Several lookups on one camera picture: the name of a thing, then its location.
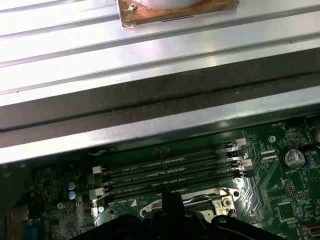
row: metal plate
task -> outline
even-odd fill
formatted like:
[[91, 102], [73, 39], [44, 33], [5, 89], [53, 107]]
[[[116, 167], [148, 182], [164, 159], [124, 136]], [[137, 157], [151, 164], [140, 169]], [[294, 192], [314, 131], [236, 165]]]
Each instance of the metal plate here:
[[184, 9], [203, 2], [204, 0], [136, 0], [136, 2], [153, 9]]
[[113, 0], [27, 3], [0, 3], [2, 105], [319, 46], [318, 0], [243, 0], [135, 29]]

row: microchip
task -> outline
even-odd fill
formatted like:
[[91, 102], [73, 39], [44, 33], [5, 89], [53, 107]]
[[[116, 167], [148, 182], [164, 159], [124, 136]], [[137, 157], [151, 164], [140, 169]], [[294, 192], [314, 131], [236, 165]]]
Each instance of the microchip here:
[[284, 202], [278, 205], [278, 213], [281, 222], [287, 222], [296, 218], [295, 210], [291, 202]]
[[57, 226], [57, 225], [59, 225], [59, 220], [58, 220], [58, 218], [53, 218], [53, 219], [50, 219], [50, 225], [51, 226]]
[[50, 180], [45, 180], [45, 181], [42, 183], [42, 187], [43, 187], [43, 188], [49, 188], [49, 187], [51, 187], [51, 181], [50, 181]]
[[249, 214], [249, 219], [251, 224], [258, 222], [258, 216], [254, 213]]
[[82, 202], [88, 202], [90, 200], [89, 195], [85, 193], [82, 195], [81, 199], [82, 199]]
[[85, 209], [84, 214], [86, 215], [91, 215], [91, 209]]
[[68, 230], [74, 230], [74, 229], [75, 229], [75, 224], [74, 224], [72, 221], [68, 221], [68, 222], [65, 224], [65, 227], [66, 227], [66, 229], [68, 229]]

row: electrolytic capacitor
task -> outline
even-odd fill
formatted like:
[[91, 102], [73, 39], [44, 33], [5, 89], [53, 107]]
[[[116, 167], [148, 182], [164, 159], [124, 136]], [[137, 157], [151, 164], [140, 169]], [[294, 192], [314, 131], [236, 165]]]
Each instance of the electrolytic capacitor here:
[[74, 191], [68, 193], [68, 199], [74, 200], [77, 197], [77, 194]]
[[71, 182], [68, 183], [67, 188], [68, 188], [69, 191], [72, 191], [73, 189], [76, 188], [76, 184], [71, 181]]

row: screw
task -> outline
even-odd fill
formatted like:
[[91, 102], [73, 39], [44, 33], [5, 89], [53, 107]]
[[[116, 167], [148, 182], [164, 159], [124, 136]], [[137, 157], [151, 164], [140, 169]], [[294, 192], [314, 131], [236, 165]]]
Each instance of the screw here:
[[228, 208], [231, 206], [231, 201], [228, 199], [228, 198], [225, 198], [223, 201], [222, 201], [222, 204]]
[[59, 210], [62, 210], [62, 209], [65, 208], [65, 205], [62, 202], [59, 202], [57, 207], [58, 207]]
[[275, 136], [271, 135], [271, 136], [268, 137], [268, 140], [269, 140], [270, 143], [273, 144], [273, 143], [276, 142], [277, 138]]

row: integrated circuit chip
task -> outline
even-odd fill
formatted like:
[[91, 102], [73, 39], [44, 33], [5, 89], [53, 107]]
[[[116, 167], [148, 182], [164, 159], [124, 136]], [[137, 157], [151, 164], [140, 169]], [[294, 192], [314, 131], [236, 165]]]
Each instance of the integrated circuit chip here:
[[284, 202], [278, 205], [278, 213], [281, 222], [287, 222], [296, 218], [295, 210], [291, 202]]

